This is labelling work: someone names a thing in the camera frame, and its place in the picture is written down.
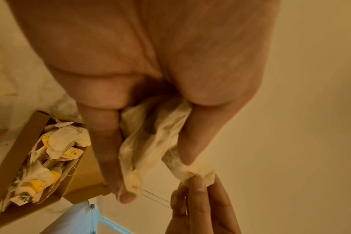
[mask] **hand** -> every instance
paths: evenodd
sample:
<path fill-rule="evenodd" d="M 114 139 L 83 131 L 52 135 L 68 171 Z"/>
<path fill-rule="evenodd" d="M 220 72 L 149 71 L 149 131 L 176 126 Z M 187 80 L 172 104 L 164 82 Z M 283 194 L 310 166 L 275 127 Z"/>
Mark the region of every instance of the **hand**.
<path fill-rule="evenodd" d="M 206 188 L 199 177 L 172 194 L 173 218 L 165 234 L 241 234 L 228 194 L 216 176 Z"/>
<path fill-rule="evenodd" d="M 123 186 L 120 109 L 181 93 L 194 109 L 179 134 L 189 165 L 254 96 L 279 0 L 8 0 L 31 46 L 76 100 L 103 176 Z M 134 199 L 122 193 L 121 202 Z"/>

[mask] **brown box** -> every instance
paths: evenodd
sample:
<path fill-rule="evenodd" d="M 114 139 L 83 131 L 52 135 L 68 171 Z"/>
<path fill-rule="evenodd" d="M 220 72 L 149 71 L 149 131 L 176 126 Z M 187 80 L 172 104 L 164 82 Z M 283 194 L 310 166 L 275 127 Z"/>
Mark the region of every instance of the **brown box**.
<path fill-rule="evenodd" d="M 64 121 L 82 123 L 80 120 L 59 116 L 57 118 Z M 3 199 L 7 189 L 12 184 L 12 181 L 26 156 L 38 141 L 44 127 L 52 121 L 53 118 L 49 115 L 36 111 L 25 125 L 6 158 L 0 165 L 0 201 Z M 41 204 L 30 203 L 23 206 L 10 205 L 0 215 L 0 228 L 54 204 L 62 197 L 72 204 L 77 204 L 99 195 L 108 195 L 110 193 L 109 189 L 101 175 L 92 148 L 89 146 L 83 148 L 83 150 L 84 154 L 76 164 L 76 169 L 73 168 L 71 173 L 69 173 L 72 175 L 66 177 L 52 195 Z"/>

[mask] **yellow tag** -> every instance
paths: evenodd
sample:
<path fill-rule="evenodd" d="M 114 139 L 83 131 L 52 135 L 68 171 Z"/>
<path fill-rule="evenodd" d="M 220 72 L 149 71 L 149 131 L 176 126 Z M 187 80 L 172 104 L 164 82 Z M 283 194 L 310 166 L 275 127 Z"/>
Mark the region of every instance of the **yellow tag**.
<path fill-rule="evenodd" d="M 83 150 L 71 147 L 70 149 L 68 149 L 65 154 L 67 156 L 70 156 L 72 158 L 79 158 L 82 154 L 84 153 Z"/>
<path fill-rule="evenodd" d="M 50 147 L 50 145 L 48 144 L 48 140 L 49 140 L 49 137 L 51 136 L 52 134 L 46 134 L 44 136 L 42 136 L 42 142 L 44 144 L 45 147 Z"/>
<path fill-rule="evenodd" d="M 32 188 L 35 192 L 40 192 L 43 190 L 45 183 L 40 180 L 32 180 L 28 183 L 27 187 Z"/>
<path fill-rule="evenodd" d="M 55 177 L 53 182 L 56 182 L 61 176 L 61 174 L 56 171 L 51 171 L 51 174 L 53 175 L 53 177 Z"/>

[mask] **held tea bag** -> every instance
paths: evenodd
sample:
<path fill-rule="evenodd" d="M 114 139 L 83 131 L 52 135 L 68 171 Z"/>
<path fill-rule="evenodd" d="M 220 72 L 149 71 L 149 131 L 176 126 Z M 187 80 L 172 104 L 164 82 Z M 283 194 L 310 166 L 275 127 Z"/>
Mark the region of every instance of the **held tea bag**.
<path fill-rule="evenodd" d="M 119 161 L 127 191 L 142 194 L 146 173 L 162 159 L 173 175 L 188 184 L 193 176 L 201 176 L 207 185 L 214 183 L 215 172 L 205 161 L 191 166 L 181 163 L 174 139 L 192 110 L 180 95 L 148 98 L 138 106 L 121 112 L 120 129 L 124 137 Z"/>

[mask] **cardboard box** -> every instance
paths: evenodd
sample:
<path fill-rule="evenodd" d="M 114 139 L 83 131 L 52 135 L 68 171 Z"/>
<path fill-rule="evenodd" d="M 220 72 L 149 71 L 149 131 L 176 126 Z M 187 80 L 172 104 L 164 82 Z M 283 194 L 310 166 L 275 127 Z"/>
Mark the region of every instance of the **cardboard box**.
<path fill-rule="evenodd" d="M 80 120 L 57 116 L 63 121 L 73 121 L 83 123 Z M 34 144 L 43 132 L 43 129 L 54 120 L 49 115 L 36 111 L 31 116 L 28 123 L 16 139 L 6 158 L 0 165 L 0 201 L 6 194 L 7 189 L 12 184 L 19 168 L 29 154 Z M 25 204 L 22 206 L 10 205 L 5 212 L 0 215 L 0 227 L 19 220 L 29 214 L 58 202 L 62 197 L 77 204 L 99 195 L 108 195 L 109 189 L 101 175 L 100 168 L 96 162 L 92 148 L 82 148 L 84 154 L 80 157 L 75 168 L 56 189 L 41 204 Z"/>

